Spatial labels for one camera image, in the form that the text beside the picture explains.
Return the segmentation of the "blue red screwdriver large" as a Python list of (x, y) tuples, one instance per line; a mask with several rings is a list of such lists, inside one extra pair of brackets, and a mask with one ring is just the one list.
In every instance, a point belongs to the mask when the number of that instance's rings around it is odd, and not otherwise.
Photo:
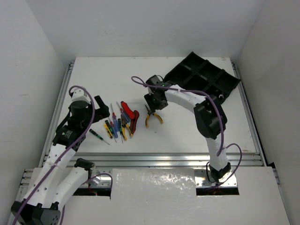
[(110, 106), (111, 106), (111, 110), (112, 110), (112, 119), (113, 119), (113, 124), (114, 124), (114, 130), (115, 130), (115, 132), (117, 133), (118, 130), (119, 130), (117, 117), (116, 117), (116, 115), (115, 115), (115, 113), (114, 113), (113, 105), (110, 104)]

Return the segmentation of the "yellow combination pliers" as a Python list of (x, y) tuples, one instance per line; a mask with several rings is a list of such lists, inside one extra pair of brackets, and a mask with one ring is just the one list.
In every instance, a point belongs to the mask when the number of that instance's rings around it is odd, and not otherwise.
[(129, 136), (132, 137), (133, 133), (130, 129), (130, 126), (128, 125), (128, 123), (125, 120), (125, 117), (123, 115), (121, 115), (121, 125), (122, 125), (122, 136), (124, 138), (124, 140), (126, 141), (128, 138), (126, 136), (126, 130), (129, 132)]

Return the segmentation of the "red black folding saw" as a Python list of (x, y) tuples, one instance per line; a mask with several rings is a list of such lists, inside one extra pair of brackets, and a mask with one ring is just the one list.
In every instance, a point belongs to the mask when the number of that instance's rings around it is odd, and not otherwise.
[(133, 114), (134, 114), (134, 118), (131, 120), (131, 123), (130, 123), (130, 130), (131, 130), (131, 135), (133, 136), (135, 131), (136, 131), (136, 125), (137, 125), (137, 121), (139, 119), (139, 112), (137, 110), (134, 110), (133, 111)]

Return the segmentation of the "red black utility knife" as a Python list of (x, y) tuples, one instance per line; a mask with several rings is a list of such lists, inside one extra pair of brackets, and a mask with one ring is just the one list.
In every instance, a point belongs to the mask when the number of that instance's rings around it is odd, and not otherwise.
[(129, 108), (128, 104), (124, 101), (121, 101), (121, 106), (123, 108), (123, 110), (125, 111), (126, 115), (132, 120), (135, 115), (133, 113), (133, 111)]

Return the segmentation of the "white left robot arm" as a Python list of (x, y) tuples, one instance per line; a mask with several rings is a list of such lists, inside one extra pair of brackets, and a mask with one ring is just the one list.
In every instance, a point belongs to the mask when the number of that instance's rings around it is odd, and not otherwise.
[(52, 146), (40, 174), (22, 201), (11, 207), (13, 224), (56, 225), (62, 220), (64, 206), (85, 183), (94, 186), (101, 173), (93, 162), (79, 158), (65, 179), (61, 179), (69, 161), (78, 151), (91, 124), (109, 117), (109, 108), (100, 96), (89, 101), (85, 95), (72, 96), (64, 120), (58, 125)]

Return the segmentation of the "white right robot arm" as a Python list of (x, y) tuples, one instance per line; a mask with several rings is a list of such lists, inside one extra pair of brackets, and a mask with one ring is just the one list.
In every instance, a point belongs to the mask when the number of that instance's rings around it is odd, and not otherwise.
[(227, 117), (217, 97), (197, 90), (181, 89), (178, 85), (148, 87), (144, 98), (151, 113), (175, 103), (195, 116), (196, 126), (205, 138), (210, 155), (210, 175), (215, 182), (231, 169), (224, 150), (224, 131)]

